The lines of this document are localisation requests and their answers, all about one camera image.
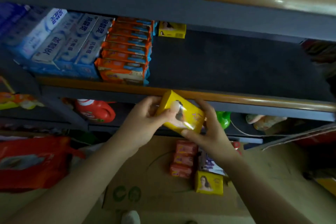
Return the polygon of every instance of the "white shoe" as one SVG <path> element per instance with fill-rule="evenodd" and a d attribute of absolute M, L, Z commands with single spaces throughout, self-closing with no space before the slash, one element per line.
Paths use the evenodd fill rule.
<path fill-rule="evenodd" d="M 140 224 L 140 216 L 137 211 L 129 211 L 121 217 L 121 224 Z"/>

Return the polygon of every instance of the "person's left hand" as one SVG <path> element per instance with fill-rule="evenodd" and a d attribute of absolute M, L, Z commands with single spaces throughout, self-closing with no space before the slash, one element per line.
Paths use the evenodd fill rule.
<path fill-rule="evenodd" d="M 130 147 L 136 152 L 149 142 L 159 127 L 175 117 L 177 112 L 170 109 L 154 116 L 160 102 L 161 97 L 146 97 L 134 106 L 115 134 L 118 140 L 123 141 L 125 147 Z"/>

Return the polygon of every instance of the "green circular logo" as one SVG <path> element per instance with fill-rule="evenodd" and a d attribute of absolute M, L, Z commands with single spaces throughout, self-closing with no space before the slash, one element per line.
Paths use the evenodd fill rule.
<path fill-rule="evenodd" d="M 126 187 L 124 185 L 120 185 L 114 189 L 113 199 L 116 202 L 121 202 L 122 200 L 124 200 L 125 197 L 126 197 Z"/>
<path fill-rule="evenodd" d="M 132 187 L 128 192 L 128 199 L 131 202 L 137 202 L 141 198 L 141 189 L 137 186 Z"/>

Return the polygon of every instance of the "hand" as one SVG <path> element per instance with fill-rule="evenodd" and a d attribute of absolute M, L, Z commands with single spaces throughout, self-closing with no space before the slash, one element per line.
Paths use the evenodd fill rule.
<path fill-rule="evenodd" d="M 177 112 L 170 109 L 154 116 L 160 102 L 161 97 L 146 97 L 134 106 L 115 134 L 125 147 L 136 152 L 149 142 L 159 127 L 175 117 Z"/>
<path fill-rule="evenodd" d="M 182 135 L 198 144 L 219 166 L 226 166 L 234 161 L 236 157 L 239 157 L 239 154 L 233 148 L 218 122 L 215 109 L 203 100 L 196 100 L 196 103 L 205 112 L 207 133 L 203 136 L 192 130 L 185 129 L 182 131 Z"/>

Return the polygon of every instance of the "red bag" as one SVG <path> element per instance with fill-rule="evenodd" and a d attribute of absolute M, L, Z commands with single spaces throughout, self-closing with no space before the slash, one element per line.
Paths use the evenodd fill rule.
<path fill-rule="evenodd" d="M 70 137 L 1 142 L 0 190 L 22 192 L 55 185 L 68 174 L 70 154 L 85 158 L 69 143 Z"/>

